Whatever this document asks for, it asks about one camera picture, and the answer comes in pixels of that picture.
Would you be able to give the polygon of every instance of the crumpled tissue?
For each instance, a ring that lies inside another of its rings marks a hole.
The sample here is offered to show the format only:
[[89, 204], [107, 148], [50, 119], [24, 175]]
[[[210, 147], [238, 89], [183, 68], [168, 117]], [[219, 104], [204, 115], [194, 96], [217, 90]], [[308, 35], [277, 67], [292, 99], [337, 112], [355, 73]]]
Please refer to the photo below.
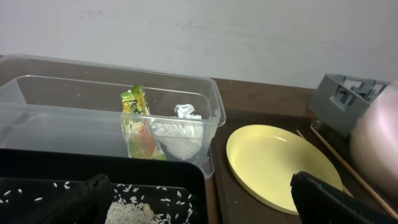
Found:
[[[179, 118], [201, 119], [194, 115], [195, 108], [190, 105], [177, 105], [174, 111]], [[166, 145], [166, 150], [181, 160], [190, 159], [202, 146], [203, 126], [154, 123], [154, 134]]]

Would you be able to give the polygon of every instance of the pink object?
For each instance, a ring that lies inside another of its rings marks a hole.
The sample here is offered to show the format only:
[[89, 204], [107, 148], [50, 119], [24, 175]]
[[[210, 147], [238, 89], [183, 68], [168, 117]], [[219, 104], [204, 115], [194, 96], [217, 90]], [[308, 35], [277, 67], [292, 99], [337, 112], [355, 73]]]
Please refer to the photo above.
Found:
[[361, 173], [398, 196], [398, 88], [389, 86], [358, 120], [350, 140]]

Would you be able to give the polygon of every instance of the wooden table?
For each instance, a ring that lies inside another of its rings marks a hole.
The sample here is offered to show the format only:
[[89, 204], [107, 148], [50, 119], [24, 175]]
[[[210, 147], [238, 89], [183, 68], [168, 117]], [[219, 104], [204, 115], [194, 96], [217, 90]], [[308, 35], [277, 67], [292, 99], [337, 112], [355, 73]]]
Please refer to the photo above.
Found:
[[[290, 86], [215, 79], [225, 110], [243, 110], [314, 118], [308, 104], [315, 90]], [[215, 177], [206, 180], [210, 224], [221, 223]]]

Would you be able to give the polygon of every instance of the gray plastic basket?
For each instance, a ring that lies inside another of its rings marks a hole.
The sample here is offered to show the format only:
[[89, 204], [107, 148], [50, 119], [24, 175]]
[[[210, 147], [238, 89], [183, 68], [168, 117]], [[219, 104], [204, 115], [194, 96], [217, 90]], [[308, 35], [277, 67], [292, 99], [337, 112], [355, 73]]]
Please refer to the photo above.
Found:
[[310, 110], [319, 120], [347, 137], [356, 121], [388, 84], [389, 82], [326, 74], [314, 94]]

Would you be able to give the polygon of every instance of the white wall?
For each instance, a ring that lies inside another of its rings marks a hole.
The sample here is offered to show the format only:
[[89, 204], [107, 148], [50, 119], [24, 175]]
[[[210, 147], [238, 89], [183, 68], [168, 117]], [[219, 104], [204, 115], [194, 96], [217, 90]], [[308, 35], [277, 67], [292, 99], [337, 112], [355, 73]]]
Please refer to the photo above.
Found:
[[398, 78], [397, 0], [1, 0], [0, 54], [316, 88]]

